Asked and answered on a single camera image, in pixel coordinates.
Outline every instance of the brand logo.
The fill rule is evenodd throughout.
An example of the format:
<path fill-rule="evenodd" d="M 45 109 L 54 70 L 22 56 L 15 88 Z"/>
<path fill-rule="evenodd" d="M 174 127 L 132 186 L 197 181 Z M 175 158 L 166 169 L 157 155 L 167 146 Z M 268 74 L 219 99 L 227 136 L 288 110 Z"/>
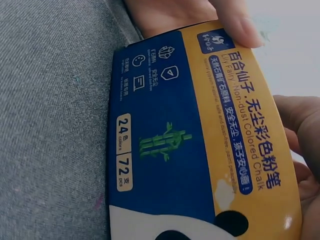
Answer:
<path fill-rule="evenodd" d="M 213 36 L 212 42 L 214 44 L 224 44 L 225 39 L 222 36 Z"/>
<path fill-rule="evenodd" d="M 211 54 L 236 47 L 223 28 L 199 33 L 197 38 L 203 54 Z"/>

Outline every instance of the gray fabric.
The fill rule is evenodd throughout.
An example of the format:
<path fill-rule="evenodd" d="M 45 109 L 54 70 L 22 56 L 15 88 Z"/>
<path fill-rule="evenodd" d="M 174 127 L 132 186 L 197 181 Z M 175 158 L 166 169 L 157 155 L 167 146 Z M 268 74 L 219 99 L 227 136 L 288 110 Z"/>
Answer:
<path fill-rule="evenodd" d="M 120 0 L 0 0 L 0 239 L 105 240 Z"/>

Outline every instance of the diamond icon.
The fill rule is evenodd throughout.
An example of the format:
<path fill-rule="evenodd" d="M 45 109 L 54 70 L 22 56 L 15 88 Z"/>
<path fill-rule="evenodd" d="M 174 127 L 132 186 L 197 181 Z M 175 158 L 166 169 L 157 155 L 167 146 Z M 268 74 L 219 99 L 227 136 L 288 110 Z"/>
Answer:
<path fill-rule="evenodd" d="M 174 48 L 172 46 L 164 46 L 159 50 L 159 58 L 161 59 L 168 59 L 170 58 L 171 54 L 174 52 Z"/>

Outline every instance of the panda illustration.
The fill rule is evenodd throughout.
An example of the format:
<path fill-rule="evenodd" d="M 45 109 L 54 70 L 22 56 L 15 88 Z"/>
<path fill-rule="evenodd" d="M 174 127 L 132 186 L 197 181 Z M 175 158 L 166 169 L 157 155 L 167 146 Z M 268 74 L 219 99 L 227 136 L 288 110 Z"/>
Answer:
<path fill-rule="evenodd" d="M 151 215 L 110 206 L 112 240 L 236 240 L 249 226 L 239 212 L 225 211 L 215 223 L 179 215 Z"/>

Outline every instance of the finger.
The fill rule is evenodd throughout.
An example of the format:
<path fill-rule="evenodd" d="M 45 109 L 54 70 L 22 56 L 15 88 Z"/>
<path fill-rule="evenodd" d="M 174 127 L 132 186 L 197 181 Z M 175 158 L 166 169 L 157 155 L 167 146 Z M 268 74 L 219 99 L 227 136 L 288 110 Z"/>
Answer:
<path fill-rule="evenodd" d="M 294 131 L 306 164 L 320 182 L 320 98 L 274 96 L 285 128 Z"/>
<path fill-rule="evenodd" d="M 261 47 L 262 41 L 251 20 L 245 0 L 209 0 L 215 7 L 225 31 L 247 48 Z"/>
<path fill-rule="evenodd" d="M 298 137 L 296 133 L 288 128 L 284 128 L 286 139 L 288 141 L 289 147 L 292 151 L 294 151 L 298 155 L 302 155 L 299 142 L 298 142 Z"/>

